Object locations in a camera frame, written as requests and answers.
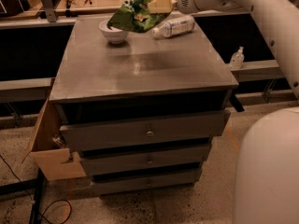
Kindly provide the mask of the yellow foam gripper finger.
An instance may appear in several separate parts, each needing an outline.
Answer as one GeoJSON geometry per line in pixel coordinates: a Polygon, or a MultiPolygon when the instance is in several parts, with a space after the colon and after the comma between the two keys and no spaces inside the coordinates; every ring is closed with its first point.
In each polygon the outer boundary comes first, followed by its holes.
{"type": "Polygon", "coordinates": [[[172,0],[152,0],[148,3],[150,14],[170,13],[172,9],[172,0]]]}

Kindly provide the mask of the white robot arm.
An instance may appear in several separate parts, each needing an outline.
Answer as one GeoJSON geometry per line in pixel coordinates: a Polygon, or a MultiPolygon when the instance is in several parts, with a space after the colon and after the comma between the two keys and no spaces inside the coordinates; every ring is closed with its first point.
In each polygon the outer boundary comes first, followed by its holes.
{"type": "MultiPolygon", "coordinates": [[[[259,28],[292,92],[299,95],[299,9],[288,0],[153,0],[151,13],[242,7],[259,28]]],[[[256,121],[235,171],[233,224],[299,224],[299,107],[256,121]]]]}

